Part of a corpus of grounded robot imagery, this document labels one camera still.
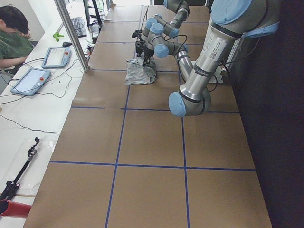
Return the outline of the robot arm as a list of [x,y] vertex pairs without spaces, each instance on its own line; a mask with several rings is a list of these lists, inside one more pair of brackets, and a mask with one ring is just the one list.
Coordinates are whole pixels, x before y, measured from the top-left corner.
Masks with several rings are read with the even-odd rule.
[[190,9],[183,0],[166,0],[164,6],[175,13],[171,22],[160,15],[147,20],[142,32],[144,61],[156,55],[173,55],[184,79],[177,92],[169,96],[169,108],[178,117],[199,115],[210,105],[207,84],[220,63],[227,60],[234,42],[240,38],[268,36],[278,30],[279,0],[216,0],[211,4],[210,21],[203,49],[192,63],[187,48],[181,43],[166,41],[174,37]]
[[147,65],[154,55],[164,58],[187,51],[187,46],[175,39],[189,15],[190,9],[184,0],[165,0],[161,12],[154,15],[145,14],[143,27],[132,34],[136,39],[136,55],[142,58],[144,65]]

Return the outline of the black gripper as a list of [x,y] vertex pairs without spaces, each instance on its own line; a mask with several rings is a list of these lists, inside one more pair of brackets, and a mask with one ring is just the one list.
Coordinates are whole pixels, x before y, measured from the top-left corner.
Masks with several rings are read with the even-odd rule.
[[142,46],[136,47],[136,60],[137,61],[143,61],[143,53],[144,48]]
[[144,47],[144,59],[143,59],[143,66],[146,66],[150,63],[150,57],[154,55],[154,50]]

